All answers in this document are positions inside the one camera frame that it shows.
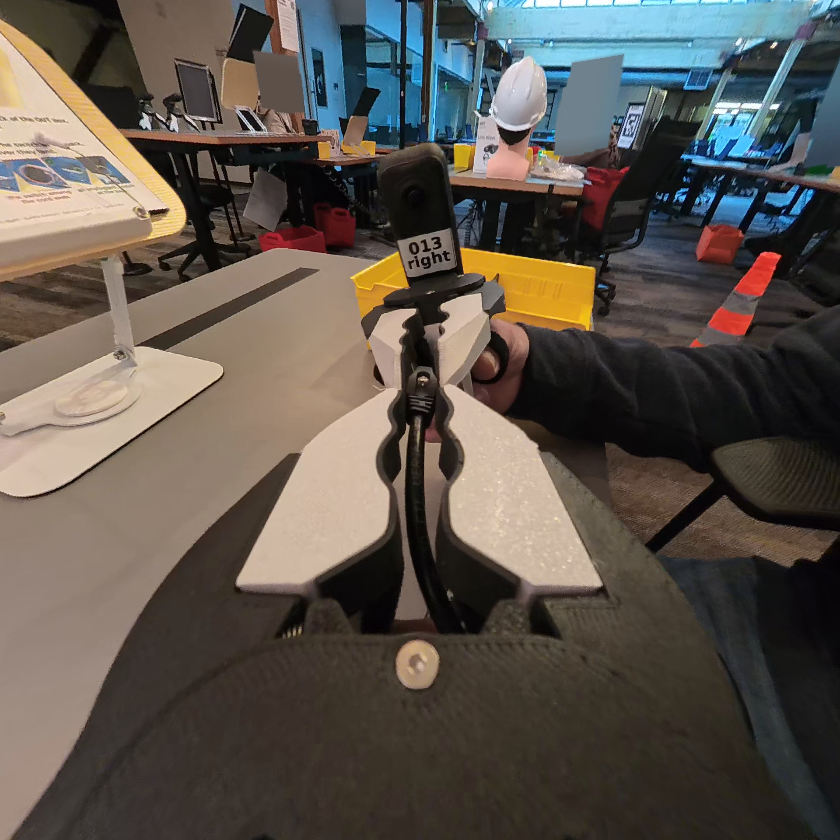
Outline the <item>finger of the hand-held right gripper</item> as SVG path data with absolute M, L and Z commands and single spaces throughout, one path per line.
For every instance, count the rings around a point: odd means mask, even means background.
M 437 385 L 458 385 L 490 341 L 490 319 L 482 303 L 442 303 L 442 321 L 429 326 Z
M 402 391 L 418 361 L 421 316 L 416 308 L 379 306 L 362 319 L 362 329 L 385 388 Z

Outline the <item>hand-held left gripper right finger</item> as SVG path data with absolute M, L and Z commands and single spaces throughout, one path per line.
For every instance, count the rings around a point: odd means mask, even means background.
M 605 585 L 537 443 L 455 385 L 438 395 L 444 476 L 435 559 L 444 593 L 477 632 L 500 602 L 597 603 Z

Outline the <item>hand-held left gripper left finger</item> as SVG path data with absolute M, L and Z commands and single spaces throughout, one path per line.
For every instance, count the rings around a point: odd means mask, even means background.
M 386 633 L 403 585 L 394 480 L 403 393 L 386 388 L 301 451 L 238 573 L 241 592 L 333 599 L 361 630 Z

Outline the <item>yellow plastic bin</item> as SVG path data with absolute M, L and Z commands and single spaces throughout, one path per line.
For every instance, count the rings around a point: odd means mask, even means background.
M 507 309 L 500 319 L 543 329 L 593 329 L 595 270 L 558 261 L 462 248 L 466 271 L 497 279 Z M 406 288 L 397 253 L 352 276 L 360 315 L 365 317 L 391 292 Z

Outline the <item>person's right hand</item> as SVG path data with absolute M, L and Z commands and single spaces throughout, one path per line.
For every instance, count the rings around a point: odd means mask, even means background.
M 471 368 L 473 396 L 492 411 L 506 415 L 516 402 L 522 386 L 530 351 L 529 336 L 521 325 L 499 318 L 490 321 L 490 329 L 499 336 L 498 342 L 507 345 L 507 368 L 504 375 L 499 375 L 500 357 L 487 345 Z

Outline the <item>wooden office desk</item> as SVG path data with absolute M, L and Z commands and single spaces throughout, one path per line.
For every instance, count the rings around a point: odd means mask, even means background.
M 528 222 L 538 219 L 538 203 L 572 203 L 570 243 L 576 248 L 585 200 L 584 181 L 552 181 L 528 177 L 524 181 L 487 177 L 451 165 L 449 182 L 455 201 L 470 200 L 483 210 L 477 248 L 512 255 L 522 244 Z
M 187 219 L 192 223 L 198 252 L 210 271 L 222 261 L 209 224 L 208 211 L 198 194 L 198 180 L 190 166 L 190 157 L 199 152 L 231 152 L 233 165 L 246 165 L 255 149 L 269 150 L 268 164 L 287 161 L 316 161 L 319 142 L 328 142 L 326 133 L 175 133 L 168 130 L 121 129 L 121 134 L 141 153 L 161 152 L 171 156 Z

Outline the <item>pink mannequin head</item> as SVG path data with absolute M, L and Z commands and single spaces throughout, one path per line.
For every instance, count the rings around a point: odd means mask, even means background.
M 499 145 L 497 151 L 488 160 L 486 177 L 524 182 L 529 176 L 528 148 L 532 128 L 512 131 L 499 125 L 497 130 Z

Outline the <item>white product box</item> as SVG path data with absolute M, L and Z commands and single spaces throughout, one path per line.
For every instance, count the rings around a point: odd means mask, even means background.
M 490 158 L 498 152 L 500 135 L 496 121 L 490 116 L 480 117 L 476 127 L 476 151 L 472 166 L 474 173 L 485 175 Z

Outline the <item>red cloth on chair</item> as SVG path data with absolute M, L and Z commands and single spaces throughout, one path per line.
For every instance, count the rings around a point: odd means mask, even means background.
M 595 231 L 602 230 L 607 206 L 628 170 L 629 167 L 617 170 L 593 166 L 586 169 L 582 193 L 584 199 L 582 222 L 588 228 Z

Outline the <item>white paper sheet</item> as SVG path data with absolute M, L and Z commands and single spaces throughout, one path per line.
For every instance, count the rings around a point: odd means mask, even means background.
M 267 232 L 275 232 L 287 209 L 287 185 L 266 170 L 257 170 L 243 215 Z

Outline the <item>white hard hat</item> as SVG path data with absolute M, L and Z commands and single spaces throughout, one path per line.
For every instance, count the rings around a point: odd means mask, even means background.
M 490 104 L 490 116 L 499 130 L 533 129 L 548 106 L 548 86 L 543 68 L 530 56 L 513 63 L 502 74 Z

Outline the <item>person's blue jeans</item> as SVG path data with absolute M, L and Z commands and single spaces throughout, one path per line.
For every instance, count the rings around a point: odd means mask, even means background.
M 816 837 L 838 838 L 838 815 L 816 782 L 793 727 L 791 567 L 759 557 L 659 559 L 726 666 L 774 781 Z

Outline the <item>instruction board on white stand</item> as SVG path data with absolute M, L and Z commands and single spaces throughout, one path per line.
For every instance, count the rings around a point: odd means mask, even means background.
M 1 28 L 1 279 L 97 259 L 112 322 L 106 354 L 1 407 L 1 490 L 31 498 L 87 473 L 224 368 L 135 346 L 121 254 L 179 233 L 186 210 L 42 48 Z

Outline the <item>orange floor bin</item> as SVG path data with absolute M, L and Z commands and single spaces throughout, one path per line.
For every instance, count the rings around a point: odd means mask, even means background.
M 702 228 L 696 245 L 699 262 L 731 266 L 742 246 L 744 233 L 727 224 L 710 224 Z

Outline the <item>black mesh office chair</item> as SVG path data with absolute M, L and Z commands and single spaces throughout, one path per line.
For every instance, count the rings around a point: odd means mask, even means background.
M 712 481 L 647 541 L 656 553 L 726 497 L 751 518 L 773 525 L 839 530 L 837 438 L 765 437 L 710 455 Z

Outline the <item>orange traffic cone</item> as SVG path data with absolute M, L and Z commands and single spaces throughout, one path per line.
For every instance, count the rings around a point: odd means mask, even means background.
M 698 349 L 740 343 L 752 325 L 758 303 L 772 281 L 780 260 L 781 255 L 778 253 L 761 253 L 690 347 Z

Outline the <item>framed black monitor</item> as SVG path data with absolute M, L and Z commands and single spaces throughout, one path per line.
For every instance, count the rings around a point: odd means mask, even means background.
M 185 116 L 201 123 L 223 121 L 213 72 L 189 59 L 174 59 L 175 74 Z

